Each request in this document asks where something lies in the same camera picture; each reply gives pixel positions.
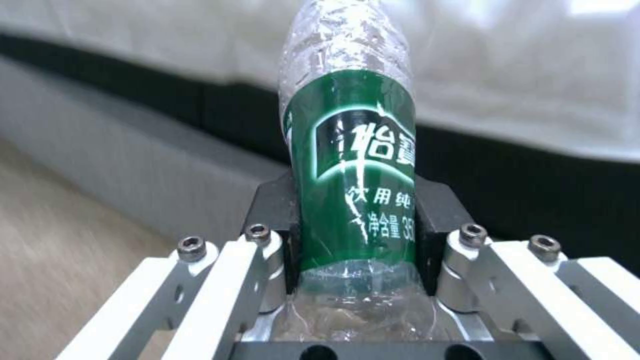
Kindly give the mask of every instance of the transparent plastic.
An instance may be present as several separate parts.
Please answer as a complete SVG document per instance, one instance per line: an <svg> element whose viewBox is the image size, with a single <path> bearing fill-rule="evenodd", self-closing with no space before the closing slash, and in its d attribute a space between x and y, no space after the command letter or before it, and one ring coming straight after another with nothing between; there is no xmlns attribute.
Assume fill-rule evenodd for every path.
<svg viewBox="0 0 640 360"><path fill-rule="evenodd" d="M273 327L277 341L448 340L415 267L343 261L303 273Z"/></svg>

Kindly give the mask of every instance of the crushed plastic bottle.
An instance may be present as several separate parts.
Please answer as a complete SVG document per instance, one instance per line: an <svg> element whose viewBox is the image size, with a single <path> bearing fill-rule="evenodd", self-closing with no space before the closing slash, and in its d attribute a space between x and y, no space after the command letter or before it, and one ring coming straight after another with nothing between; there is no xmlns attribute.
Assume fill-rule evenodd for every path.
<svg viewBox="0 0 640 360"><path fill-rule="evenodd" d="M311 0L280 68L301 277L276 340L444 338L420 285L408 45L378 1Z"/></svg>

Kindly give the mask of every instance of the wrinkled plastic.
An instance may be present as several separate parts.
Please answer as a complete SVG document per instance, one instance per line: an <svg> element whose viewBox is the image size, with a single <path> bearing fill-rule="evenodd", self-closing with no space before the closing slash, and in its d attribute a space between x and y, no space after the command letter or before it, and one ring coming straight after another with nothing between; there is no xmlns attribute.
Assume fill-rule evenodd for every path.
<svg viewBox="0 0 640 360"><path fill-rule="evenodd" d="M280 60L280 116L298 90L322 75L348 69L378 72L412 90L408 44L379 0L305 2Z"/></svg>
<svg viewBox="0 0 640 360"><path fill-rule="evenodd" d="M637 0L384 0L419 122L640 162ZM276 88L298 0L3 0L0 29L216 82Z"/></svg>
<svg viewBox="0 0 640 360"><path fill-rule="evenodd" d="M366 266L352 262L351 269ZM426 296L413 266L401 264L375 281L352 277L353 287L324 287L306 275L274 322L277 341L427 341L448 340L438 327L433 299ZM364 288L379 291L362 291Z"/></svg>

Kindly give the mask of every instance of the white fabric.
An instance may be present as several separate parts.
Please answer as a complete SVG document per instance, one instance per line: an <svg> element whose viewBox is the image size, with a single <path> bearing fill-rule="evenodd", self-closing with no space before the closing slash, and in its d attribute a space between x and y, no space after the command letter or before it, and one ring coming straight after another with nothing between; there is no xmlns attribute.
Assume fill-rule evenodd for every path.
<svg viewBox="0 0 640 360"><path fill-rule="evenodd" d="M420 121L640 162L640 0L386 0ZM3 0L0 28L275 89L297 0Z"/></svg>

